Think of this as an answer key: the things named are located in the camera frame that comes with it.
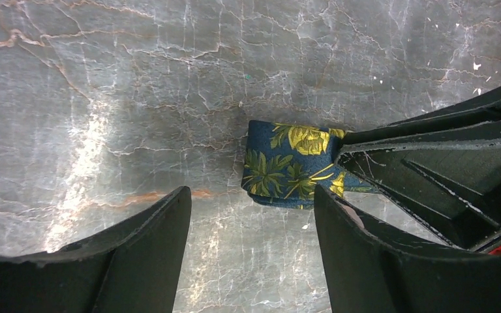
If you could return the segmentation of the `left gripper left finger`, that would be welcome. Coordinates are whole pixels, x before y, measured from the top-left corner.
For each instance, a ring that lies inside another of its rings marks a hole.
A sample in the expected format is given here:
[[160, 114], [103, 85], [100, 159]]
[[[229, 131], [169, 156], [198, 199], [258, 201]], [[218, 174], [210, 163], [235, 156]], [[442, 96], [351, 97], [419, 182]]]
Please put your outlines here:
[[57, 252], [0, 256], [0, 312], [171, 312], [191, 208], [181, 186]]

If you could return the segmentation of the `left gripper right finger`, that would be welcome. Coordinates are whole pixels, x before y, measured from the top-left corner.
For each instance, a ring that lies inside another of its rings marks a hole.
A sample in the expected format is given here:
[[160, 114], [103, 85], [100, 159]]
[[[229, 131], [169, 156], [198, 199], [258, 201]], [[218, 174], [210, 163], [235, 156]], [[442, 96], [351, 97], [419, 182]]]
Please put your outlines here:
[[501, 312], [501, 256], [402, 231], [315, 188], [314, 215], [334, 312]]

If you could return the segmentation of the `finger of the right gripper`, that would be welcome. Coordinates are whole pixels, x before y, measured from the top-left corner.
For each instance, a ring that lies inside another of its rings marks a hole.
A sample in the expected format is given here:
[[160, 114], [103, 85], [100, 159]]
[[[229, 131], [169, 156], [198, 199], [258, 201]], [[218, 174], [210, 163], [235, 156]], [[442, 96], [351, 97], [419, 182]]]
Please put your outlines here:
[[501, 86], [350, 134], [336, 162], [441, 240], [476, 252], [501, 245]]

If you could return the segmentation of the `navy yellow floral tie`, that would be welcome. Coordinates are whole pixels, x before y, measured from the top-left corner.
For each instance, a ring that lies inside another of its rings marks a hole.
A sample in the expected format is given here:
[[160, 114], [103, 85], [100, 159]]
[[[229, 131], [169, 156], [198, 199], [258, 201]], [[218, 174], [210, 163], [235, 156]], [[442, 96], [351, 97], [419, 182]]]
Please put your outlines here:
[[376, 194], [377, 189], [335, 164], [345, 131], [249, 121], [241, 188], [254, 202], [312, 209], [314, 190]]

